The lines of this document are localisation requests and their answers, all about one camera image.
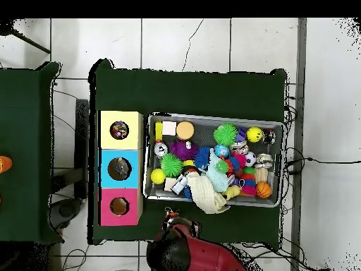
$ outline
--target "tan round block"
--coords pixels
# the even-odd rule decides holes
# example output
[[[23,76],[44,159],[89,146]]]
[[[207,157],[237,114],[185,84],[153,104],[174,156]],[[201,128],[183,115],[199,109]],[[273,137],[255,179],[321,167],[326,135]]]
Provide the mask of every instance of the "tan round block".
[[[195,132],[195,127],[189,121],[182,121],[177,125],[176,133],[179,139],[190,139]]]

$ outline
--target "gray plastic bin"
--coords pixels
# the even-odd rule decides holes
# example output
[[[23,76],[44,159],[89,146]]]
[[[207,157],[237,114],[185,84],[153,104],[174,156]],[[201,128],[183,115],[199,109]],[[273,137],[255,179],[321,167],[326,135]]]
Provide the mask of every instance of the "gray plastic bin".
[[[282,196],[282,176],[283,176],[283,155],[285,146],[285,131],[284,125],[273,121],[250,121],[244,119],[226,119],[221,117],[210,116],[194,116],[184,114],[166,114],[153,113],[149,115],[146,132],[146,150],[145,150],[145,172],[143,178],[143,193],[145,197],[155,200],[182,200],[188,201],[183,192],[175,195],[171,191],[164,191],[163,185],[153,184],[150,179],[150,174],[155,168],[160,168],[159,159],[154,154],[155,144],[155,122],[156,121],[189,121],[195,127],[195,133],[190,139],[191,142],[199,146],[214,147],[216,141],[213,137],[214,130],[223,123],[232,123],[237,127],[249,128],[258,126],[260,128],[272,129],[276,134],[276,142],[273,145],[265,145],[261,141],[258,143],[247,143],[250,151],[258,154],[270,154],[274,159],[274,166],[269,170],[268,184],[272,188],[272,194],[267,199],[250,197],[250,196],[236,196],[230,199],[229,205],[246,205],[255,207],[276,207],[281,202]],[[169,147],[176,136],[164,135],[163,142]]]

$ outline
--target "blue box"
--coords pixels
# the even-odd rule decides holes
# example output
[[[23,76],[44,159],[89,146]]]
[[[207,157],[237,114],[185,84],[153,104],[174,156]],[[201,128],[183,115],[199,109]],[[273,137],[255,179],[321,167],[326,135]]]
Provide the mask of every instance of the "blue box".
[[[101,187],[102,188],[138,188],[139,181],[139,151],[138,150],[102,150],[101,151]],[[130,176],[122,181],[109,176],[108,165],[114,158],[125,158],[132,168]]]

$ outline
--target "circular hole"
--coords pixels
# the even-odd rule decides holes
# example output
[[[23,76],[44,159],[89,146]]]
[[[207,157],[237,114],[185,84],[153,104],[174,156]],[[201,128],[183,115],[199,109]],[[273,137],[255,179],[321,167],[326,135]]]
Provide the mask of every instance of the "circular hole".
[[[129,134],[129,127],[124,121],[115,121],[110,126],[110,135],[112,138],[117,140],[123,140],[124,138],[127,138]]]
[[[114,198],[110,202],[110,210],[116,216],[125,215],[129,211],[129,202],[125,198]]]
[[[108,165],[108,174],[116,181],[126,180],[131,171],[132,167],[126,158],[114,158]]]

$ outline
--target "green spiky ball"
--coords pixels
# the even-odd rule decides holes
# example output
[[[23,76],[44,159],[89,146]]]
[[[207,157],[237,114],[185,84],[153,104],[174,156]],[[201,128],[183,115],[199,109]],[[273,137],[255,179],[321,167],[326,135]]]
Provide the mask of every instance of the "green spiky ball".
[[[214,130],[213,136],[218,144],[229,147],[235,142],[237,128],[233,124],[224,123]]]
[[[181,174],[183,169],[183,162],[175,155],[168,153],[161,159],[161,169],[167,177],[176,177]]]

